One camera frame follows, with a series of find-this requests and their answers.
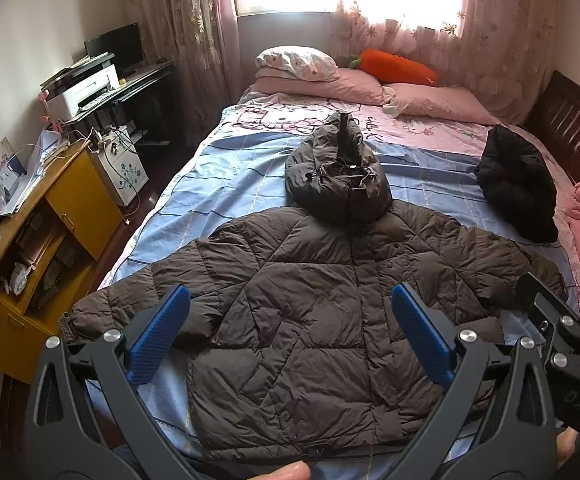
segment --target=carrot plush toy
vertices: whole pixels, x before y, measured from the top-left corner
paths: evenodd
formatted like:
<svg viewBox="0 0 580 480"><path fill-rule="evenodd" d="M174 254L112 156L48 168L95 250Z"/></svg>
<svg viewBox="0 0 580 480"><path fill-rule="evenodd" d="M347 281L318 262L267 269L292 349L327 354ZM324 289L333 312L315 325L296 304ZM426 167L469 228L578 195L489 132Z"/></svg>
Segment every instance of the carrot plush toy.
<svg viewBox="0 0 580 480"><path fill-rule="evenodd" d="M438 75L424 64L380 50L366 50L354 56L350 68L360 68L382 83L412 83L436 86Z"/></svg>

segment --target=blue gripper pad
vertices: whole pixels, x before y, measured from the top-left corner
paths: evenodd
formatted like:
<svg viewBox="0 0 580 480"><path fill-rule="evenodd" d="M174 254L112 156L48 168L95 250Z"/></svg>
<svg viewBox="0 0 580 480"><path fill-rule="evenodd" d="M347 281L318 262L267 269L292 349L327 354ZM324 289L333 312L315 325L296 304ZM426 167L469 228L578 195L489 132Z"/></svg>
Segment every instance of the blue gripper pad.
<svg viewBox="0 0 580 480"><path fill-rule="evenodd" d="M126 378L135 388L152 380L189 314L187 287L173 288L157 308L157 313L126 353Z"/></svg>
<svg viewBox="0 0 580 480"><path fill-rule="evenodd" d="M392 312L429 380L448 390L454 381L454 354L423 311L423 301L401 283L392 289Z"/></svg>

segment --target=sheer curtain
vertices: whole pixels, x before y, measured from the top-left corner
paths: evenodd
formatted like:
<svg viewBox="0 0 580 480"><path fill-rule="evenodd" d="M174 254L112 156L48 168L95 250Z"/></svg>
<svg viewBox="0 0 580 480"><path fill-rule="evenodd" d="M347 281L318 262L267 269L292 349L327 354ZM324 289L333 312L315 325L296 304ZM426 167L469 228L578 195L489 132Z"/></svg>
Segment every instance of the sheer curtain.
<svg viewBox="0 0 580 480"><path fill-rule="evenodd" d="M234 0L126 3L139 23L148 62L162 57L176 62L185 134L190 144L198 144L242 90Z"/></svg>
<svg viewBox="0 0 580 480"><path fill-rule="evenodd" d="M547 84L560 0L339 0L331 54L377 48L420 61L520 123Z"/></svg>

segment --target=floor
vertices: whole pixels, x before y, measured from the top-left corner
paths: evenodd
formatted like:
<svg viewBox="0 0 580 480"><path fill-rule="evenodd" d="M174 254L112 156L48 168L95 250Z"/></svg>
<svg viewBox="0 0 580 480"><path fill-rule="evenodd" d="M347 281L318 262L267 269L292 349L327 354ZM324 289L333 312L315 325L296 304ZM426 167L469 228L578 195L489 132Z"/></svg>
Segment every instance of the floor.
<svg viewBox="0 0 580 480"><path fill-rule="evenodd" d="M128 216L117 228L97 264L91 292L97 290L132 234L156 205L169 181L192 158L193 154L194 150L172 144L167 148L152 147L140 151L140 158L149 180L139 192L139 202L135 199L128 208L123 209L123 213ZM29 391L28 384L4 376L0 406L1 446L15 458L20 457L22 450L22 428ZM120 434L114 426L105 424L102 431L110 446L122 444Z"/></svg>

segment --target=brown puffer jacket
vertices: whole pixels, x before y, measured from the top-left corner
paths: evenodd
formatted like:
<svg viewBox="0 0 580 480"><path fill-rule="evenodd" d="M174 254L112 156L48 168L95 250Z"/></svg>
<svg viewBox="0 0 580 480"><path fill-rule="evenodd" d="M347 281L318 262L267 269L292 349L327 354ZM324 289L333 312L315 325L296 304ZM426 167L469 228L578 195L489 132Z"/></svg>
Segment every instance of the brown puffer jacket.
<svg viewBox="0 0 580 480"><path fill-rule="evenodd" d="M554 264L439 212L392 200L378 161L334 114L286 165L304 208L222 225L79 301L69 340L122 329L174 283L194 300L176 345L189 353L189 408L209 458L404 441L440 394L390 312L408 282L456 324L502 342L495 317L532 271L564 296Z"/></svg>

